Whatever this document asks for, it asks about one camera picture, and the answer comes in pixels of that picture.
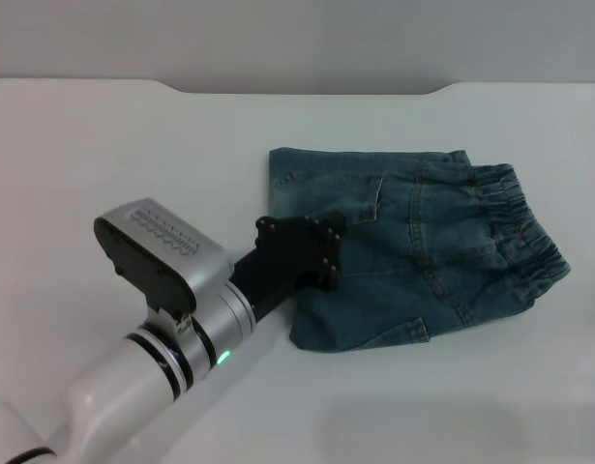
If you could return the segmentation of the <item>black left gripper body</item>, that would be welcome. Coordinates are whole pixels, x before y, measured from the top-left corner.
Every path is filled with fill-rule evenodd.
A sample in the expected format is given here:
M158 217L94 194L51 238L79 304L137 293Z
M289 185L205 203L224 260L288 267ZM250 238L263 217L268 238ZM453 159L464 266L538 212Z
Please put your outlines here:
M260 217L254 250L234 266L230 282L246 297L255 321L295 291L332 292L339 286L345 216Z

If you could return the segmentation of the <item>blue denim shorts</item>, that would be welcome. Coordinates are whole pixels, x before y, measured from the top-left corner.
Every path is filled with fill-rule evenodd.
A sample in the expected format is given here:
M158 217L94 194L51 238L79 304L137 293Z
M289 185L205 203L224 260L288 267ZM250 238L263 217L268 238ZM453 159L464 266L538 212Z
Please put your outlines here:
M530 309L570 267L514 168L448 153L273 150L268 213L346 220L339 288L296 297L289 337L339 353L427 342Z

